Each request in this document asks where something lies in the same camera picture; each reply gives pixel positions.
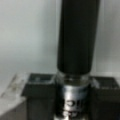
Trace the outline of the orange-tipped gripper right finger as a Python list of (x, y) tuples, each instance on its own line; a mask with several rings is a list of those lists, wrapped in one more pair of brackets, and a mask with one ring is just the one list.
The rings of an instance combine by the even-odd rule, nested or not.
[(120, 85), (114, 77), (91, 78), (90, 120), (120, 120)]

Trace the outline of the orange-tipped gripper left finger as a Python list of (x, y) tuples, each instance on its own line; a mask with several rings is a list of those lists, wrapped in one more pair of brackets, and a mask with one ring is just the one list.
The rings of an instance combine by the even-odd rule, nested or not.
[(50, 74), (19, 74), (0, 95), (0, 120), (54, 120)]

